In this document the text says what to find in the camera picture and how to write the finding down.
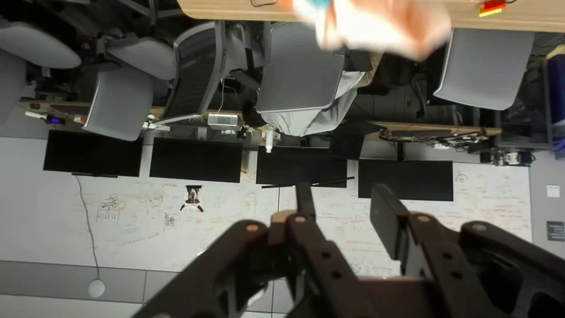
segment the wall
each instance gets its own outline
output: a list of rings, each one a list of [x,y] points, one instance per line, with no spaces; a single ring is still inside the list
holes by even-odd
[[[536,153],[531,165],[531,215],[533,241],[565,257],[565,241],[547,240],[547,220],[565,224],[565,162],[551,151]]]
[[[130,318],[137,303],[0,296],[0,318]],[[284,318],[284,314],[247,312],[242,318]]]
[[[42,171],[44,148],[44,139],[0,137],[0,259],[93,264],[77,180],[69,172]],[[266,222],[272,211],[295,208],[293,188],[280,188],[279,194],[277,188],[254,185],[254,165],[256,157],[250,155],[249,171],[238,185],[148,178],[148,158],[143,160],[141,178],[81,176],[99,263],[176,271],[233,220]],[[348,169],[348,174],[356,174],[355,162],[349,162]],[[194,208],[178,210],[185,183],[203,183],[205,213]],[[397,273],[397,263],[390,261],[367,222],[369,199],[356,197],[356,180],[348,181],[346,188],[312,192],[321,229],[337,241],[358,275]],[[506,224],[506,217],[482,211],[480,204],[466,213],[450,201],[404,203],[411,210],[436,213],[452,227],[480,217]],[[0,305],[1,316],[16,314]]]

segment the desk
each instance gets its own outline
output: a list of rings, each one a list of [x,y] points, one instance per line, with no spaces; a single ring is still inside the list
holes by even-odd
[[[471,127],[471,125],[443,125],[443,123],[409,123],[409,121],[379,121],[379,119],[374,119],[371,121],[374,125],[379,125],[379,127],[386,127],[388,130],[392,132],[425,132],[425,130],[445,130],[445,132],[452,132],[452,134],[473,134],[473,132],[485,132],[487,135],[498,135],[501,134],[501,128],[498,127]],[[372,134],[367,134],[365,137],[367,141],[369,139],[381,139],[379,137],[379,132],[372,132]]]
[[[505,12],[478,17],[480,0],[429,0],[445,3],[455,28],[565,31],[565,0],[515,0]],[[296,21],[279,5],[254,6],[250,0],[178,0],[194,19]]]

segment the drawing on whiteboard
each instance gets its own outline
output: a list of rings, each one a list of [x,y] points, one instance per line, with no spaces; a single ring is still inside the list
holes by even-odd
[[[159,208],[160,204],[162,204],[162,192],[155,192],[155,194],[152,194],[152,195],[148,195],[146,197],[146,201],[148,201],[148,204],[152,206],[152,208]]]
[[[157,236],[160,236],[160,234],[162,234],[162,231],[155,231],[155,233],[150,233],[150,234],[145,234],[145,236],[136,236],[136,238],[132,238],[132,240],[122,241],[120,247],[136,245],[136,243],[139,243],[139,241],[152,240],[152,238],[157,238]]]
[[[455,181],[464,183],[468,176],[462,171],[455,171]]]
[[[125,199],[109,195],[102,201],[102,204],[95,211],[95,220],[116,220],[120,217],[120,211],[127,208]]]
[[[176,217],[171,213],[162,213],[164,215],[164,225],[175,225],[176,224]]]
[[[180,210],[183,210],[187,204],[192,204],[199,211],[205,211],[205,208],[199,204],[199,197],[197,197],[199,188],[201,188],[201,185],[187,185],[187,192],[185,192],[183,203],[180,204]]]

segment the black cable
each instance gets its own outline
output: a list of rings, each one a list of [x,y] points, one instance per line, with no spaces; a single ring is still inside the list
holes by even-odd
[[[76,174],[74,174],[74,178],[77,181],[77,192],[79,192],[79,197],[81,197],[81,203],[83,203],[83,208],[86,213],[86,227],[88,227],[88,234],[90,234],[92,256],[93,256],[93,264],[95,264],[95,277],[100,278],[99,256],[95,252],[93,231],[92,231],[90,213],[88,213],[88,206],[86,206],[84,194],[83,194],[83,183]]]

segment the screw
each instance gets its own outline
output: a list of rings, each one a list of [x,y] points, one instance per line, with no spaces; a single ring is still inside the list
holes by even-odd
[[[475,229],[475,231],[487,231],[487,225],[484,225],[484,224],[473,224],[473,229]]]
[[[420,222],[429,222],[431,218],[427,215],[418,215],[416,217]]]
[[[254,233],[254,231],[258,231],[258,229],[259,229],[259,225],[256,225],[256,224],[249,224],[245,229],[247,229],[249,233]]]

